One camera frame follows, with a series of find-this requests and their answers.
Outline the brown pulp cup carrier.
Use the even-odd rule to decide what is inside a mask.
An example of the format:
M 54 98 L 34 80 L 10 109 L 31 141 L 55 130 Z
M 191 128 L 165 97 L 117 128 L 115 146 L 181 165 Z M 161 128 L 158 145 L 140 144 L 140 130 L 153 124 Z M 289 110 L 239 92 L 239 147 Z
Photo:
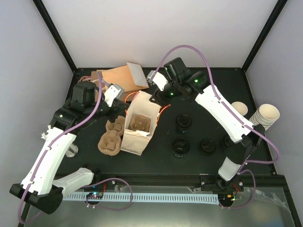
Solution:
M 98 149 L 101 153 L 115 156 L 120 152 L 125 130 L 125 117 L 118 116 L 114 122 L 107 120 L 106 132 L 101 136 Z

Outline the separated brown cup carrier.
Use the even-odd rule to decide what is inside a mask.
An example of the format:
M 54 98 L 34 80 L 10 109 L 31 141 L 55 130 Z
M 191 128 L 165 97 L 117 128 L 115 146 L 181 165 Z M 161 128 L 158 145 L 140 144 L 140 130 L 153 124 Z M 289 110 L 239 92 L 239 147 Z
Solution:
M 133 131 L 149 132 L 150 124 L 150 118 L 141 114 L 134 114 L 130 120 L 129 129 Z

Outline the black plastic cup lid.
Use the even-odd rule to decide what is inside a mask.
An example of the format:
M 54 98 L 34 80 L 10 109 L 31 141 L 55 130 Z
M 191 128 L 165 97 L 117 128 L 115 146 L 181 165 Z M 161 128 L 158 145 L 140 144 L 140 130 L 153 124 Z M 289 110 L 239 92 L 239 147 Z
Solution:
M 212 155 L 216 151 L 216 143 L 211 138 L 205 138 L 198 144 L 199 151 L 204 155 Z

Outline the printed white paper bag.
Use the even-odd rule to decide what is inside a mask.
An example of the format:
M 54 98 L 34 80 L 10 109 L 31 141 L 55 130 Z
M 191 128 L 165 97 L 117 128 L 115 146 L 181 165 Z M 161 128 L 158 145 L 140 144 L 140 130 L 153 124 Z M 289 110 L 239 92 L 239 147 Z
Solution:
M 126 111 L 125 130 L 121 150 L 141 155 L 152 139 L 161 113 L 168 107 L 161 107 L 150 101 L 151 95 L 138 91 Z

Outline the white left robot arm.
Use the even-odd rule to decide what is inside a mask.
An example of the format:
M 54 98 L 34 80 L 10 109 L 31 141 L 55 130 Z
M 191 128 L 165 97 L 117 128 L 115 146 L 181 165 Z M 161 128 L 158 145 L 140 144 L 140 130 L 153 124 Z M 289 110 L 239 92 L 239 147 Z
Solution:
M 80 130 L 107 117 L 113 122 L 128 105 L 119 100 L 124 90 L 111 84 L 103 93 L 93 82 L 82 81 L 73 88 L 72 97 L 58 109 L 45 135 L 45 144 L 33 167 L 21 183 L 13 184 L 10 193 L 46 214 L 54 213 L 63 198 L 81 187 L 96 189 L 100 175 L 87 168 L 56 180 L 56 172 L 67 151 L 78 151 L 74 141 Z

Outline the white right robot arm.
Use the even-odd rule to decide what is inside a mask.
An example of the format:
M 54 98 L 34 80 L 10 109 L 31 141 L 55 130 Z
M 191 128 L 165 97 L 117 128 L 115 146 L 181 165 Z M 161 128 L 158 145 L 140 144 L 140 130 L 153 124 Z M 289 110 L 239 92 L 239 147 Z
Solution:
M 165 99 L 183 95 L 207 110 L 227 132 L 224 138 L 226 158 L 218 170 L 216 187 L 225 191 L 232 186 L 232 178 L 244 162 L 258 148 L 265 129 L 239 114 L 221 95 L 203 72 L 193 74 L 177 57 L 164 65 L 168 83 L 164 86 Z

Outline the black paper coffee cup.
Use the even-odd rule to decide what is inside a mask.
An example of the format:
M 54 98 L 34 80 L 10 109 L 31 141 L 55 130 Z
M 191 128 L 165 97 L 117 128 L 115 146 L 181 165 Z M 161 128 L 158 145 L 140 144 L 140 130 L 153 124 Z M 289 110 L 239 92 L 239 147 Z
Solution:
M 176 131 L 179 134 L 185 134 L 192 124 L 192 119 L 186 114 L 179 114 L 176 119 Z

